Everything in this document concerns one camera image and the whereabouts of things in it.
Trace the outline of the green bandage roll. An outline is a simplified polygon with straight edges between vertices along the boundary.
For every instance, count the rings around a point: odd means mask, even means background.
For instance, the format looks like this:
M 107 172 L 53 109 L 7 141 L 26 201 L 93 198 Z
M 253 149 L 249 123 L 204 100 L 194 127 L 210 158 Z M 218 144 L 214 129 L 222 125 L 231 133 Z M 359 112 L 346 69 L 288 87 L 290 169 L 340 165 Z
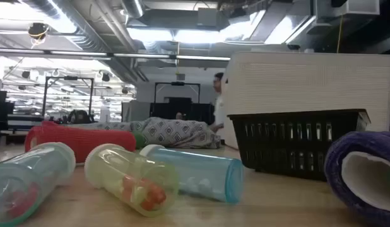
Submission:
M 141 148 L 146 146 L 146 138 L 144 137 L 144 135 L 142 135 L 142 133 L 132 132 L 132 134 L 133 134 L 135 141 L 136 141 L 135 149 L 141 149 Z

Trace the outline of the red bandage roll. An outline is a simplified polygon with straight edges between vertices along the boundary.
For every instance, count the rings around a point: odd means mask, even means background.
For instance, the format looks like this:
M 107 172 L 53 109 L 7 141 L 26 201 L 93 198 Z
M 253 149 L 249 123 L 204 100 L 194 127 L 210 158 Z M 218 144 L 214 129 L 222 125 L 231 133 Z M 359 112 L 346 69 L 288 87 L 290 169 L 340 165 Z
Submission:
M 73 151 L 77 163 L 83 163 L 88 154 L 102 144 L 116 144 L 135 151 L 136 140 L 129 131 L 83 129 L 59 125 L 51 121 L 32 127 L 25 137 L 25 151 L 43 143 L 64 143 Z

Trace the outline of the purple bandage roll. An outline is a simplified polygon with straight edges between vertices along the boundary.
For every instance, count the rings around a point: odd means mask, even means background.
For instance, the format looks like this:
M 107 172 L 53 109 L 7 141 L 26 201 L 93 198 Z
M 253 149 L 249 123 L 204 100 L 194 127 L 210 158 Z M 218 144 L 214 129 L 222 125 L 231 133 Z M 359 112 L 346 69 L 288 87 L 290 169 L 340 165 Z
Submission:
M 376 158 L 390 161 L 389 132 L 349 132 L 330 146 L 324 162 L 324 173 L 334 194 L 366 222 L 390 227 L 390 211 L 376 208 L 358 198 L 341 177 L 341 164 L 352 151 L 361 151 Z

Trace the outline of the black slotted plastic basket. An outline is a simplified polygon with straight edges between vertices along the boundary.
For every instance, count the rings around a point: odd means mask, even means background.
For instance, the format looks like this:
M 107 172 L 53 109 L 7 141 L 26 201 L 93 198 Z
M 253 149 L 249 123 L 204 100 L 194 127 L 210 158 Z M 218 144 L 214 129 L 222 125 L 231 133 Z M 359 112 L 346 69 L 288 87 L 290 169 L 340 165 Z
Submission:
M 364 131 L 364 109 L 230 115 L 240 158 L 257 172 L 325 181 L 324 162 L 333 141 Z

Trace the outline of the white plastic bin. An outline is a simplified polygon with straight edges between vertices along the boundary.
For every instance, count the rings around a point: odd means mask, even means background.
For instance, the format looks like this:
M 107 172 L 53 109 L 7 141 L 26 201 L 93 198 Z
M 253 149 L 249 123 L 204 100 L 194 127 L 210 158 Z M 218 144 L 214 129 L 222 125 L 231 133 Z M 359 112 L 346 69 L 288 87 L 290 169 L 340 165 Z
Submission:
M 225 74 L 227 115 L 360 108 L 390 129 L 390 55 L 238 52 Z

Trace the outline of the person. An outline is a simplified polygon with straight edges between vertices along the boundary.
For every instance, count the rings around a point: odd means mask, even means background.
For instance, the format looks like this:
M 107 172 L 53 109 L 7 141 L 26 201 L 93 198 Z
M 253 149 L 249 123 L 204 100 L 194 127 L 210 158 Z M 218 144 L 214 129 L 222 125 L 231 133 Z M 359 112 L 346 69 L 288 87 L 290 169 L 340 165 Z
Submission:
M 222 79 L 224 73 L 216 73 L 213 80 L 213 89 L 216 92 L 216 101 L 215 101 L 215 110 L 214 117 L 215 121 L 210 125 L 210 129 L 215 132 L 217 135 L 223 135 L 224 120 L 225 120 L 225 110 L 223 102 L 223 89 L 222 89 Z

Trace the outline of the grey patterned cloth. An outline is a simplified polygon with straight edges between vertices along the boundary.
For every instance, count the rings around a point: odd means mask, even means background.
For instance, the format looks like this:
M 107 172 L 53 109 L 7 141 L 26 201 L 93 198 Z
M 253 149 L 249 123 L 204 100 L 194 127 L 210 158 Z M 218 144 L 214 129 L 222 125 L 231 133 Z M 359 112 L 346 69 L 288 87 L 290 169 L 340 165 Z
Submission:
M 162 119 L 150 117 L 142 121 L 96 122 L 69 124 L 69 127 L 91 130 L 129 131 L 142 135 L 144 144 L 157 144 L 169 148 L 218 149 L 220 136 L 205 122 L 195 120 Z

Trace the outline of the blue transparent pill bottle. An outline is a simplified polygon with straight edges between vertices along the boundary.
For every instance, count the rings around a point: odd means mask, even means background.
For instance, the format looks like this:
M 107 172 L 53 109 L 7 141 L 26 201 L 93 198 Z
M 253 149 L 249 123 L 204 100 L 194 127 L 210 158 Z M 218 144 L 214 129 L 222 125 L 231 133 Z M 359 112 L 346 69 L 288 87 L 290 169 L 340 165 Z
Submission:
M 240 201 L 244 169 L 238 159 L 176 151 L 155 144 L 145 146 L 139 153 L 173 165 L 182 192 L 231 204 Z

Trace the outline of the long ceiling light bar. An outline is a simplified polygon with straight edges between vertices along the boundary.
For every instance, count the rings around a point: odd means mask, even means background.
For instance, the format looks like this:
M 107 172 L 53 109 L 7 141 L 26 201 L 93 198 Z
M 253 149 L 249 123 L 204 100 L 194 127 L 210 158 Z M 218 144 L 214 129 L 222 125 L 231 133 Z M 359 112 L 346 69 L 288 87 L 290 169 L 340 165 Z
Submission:
M 105 59 L 111 58 L 139 58 L 139 59 L 170 59 L 190 61 L 222 61 L 228 62 L 229 57 L 211 57 L 198 55 L 165 55 L 165 54 L 127 54 L 111 52 L 78 52 L 65 50 L 34 50 L 34 49 L 5 49 L 0 48 L 0 55 L 3 56 L 24 56 L 48 58 L 77 58 L 77 59 Z

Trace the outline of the yellow-green transparent pill bottle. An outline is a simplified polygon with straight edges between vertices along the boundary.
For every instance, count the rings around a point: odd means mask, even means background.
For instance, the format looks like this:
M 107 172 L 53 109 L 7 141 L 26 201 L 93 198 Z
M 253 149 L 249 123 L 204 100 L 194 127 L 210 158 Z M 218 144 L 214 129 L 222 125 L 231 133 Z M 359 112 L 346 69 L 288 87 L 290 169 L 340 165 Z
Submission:
M 86 157 L 85 177 L 146 217 L 166 212 L 179 191 L 175 168 L 116 144 L 102 144 Z

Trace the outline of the teal transparent pill bottle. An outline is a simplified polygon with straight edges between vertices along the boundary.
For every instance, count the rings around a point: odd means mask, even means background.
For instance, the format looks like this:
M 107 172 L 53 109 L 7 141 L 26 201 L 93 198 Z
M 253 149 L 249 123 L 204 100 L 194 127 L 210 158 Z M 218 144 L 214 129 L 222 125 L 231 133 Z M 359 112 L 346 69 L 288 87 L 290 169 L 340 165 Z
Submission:
M 0 227 L 24 222 L 75 167 L 74 151 L 64 143 L 39 144 L 0 162 Z

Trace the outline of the black metal gantry frame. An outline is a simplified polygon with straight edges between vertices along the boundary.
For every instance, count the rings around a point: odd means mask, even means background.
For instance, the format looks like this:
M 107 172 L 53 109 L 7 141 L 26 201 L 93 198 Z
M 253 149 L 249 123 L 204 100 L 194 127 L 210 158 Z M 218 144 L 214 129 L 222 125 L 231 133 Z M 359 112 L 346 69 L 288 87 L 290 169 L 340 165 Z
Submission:
M 44 84 L 44 96 L 43 96 L 43 104 L 42 104 L 42 112 L 41 116 L 45 117 L 45 111 L 46 111 L 46 101 L 47 101 L 47 90 L 49 89 L 49 80 L 53 79 L 54 83 L 57 82 L 59 79 L 67 80 L 67 81 L 77 81 L 82 80 L 83 82 L 86 82 L 86 80 L 89 80 L 91 82 L 89 89 L 90 89 L 90 98 L 89 98 L 89 106 L 88 106 L 88 115 L 92 113 L 92 98 L 93 98 L 93 90 L 94 90 L 94 78 L 83 78 L 79 76 L 61 76 L 61 77 L 55 77 L 55 76 L 46 76 L 45 77 L 45 84 Z
M 185 83 L 185 82 L 180 82 L 180 81 L 175 81 L 175 82 L 155 82 L 154 84 L 154 95 L 153 95 L 153 103 L 157 102 L 157 86 L 163 84 L 163 85 L 171 85 L 171 86 L 197 86 L 198 91 L 196 92 L 198 95 L 198 103 L 201 102 L 201 84 L 200 83 Z

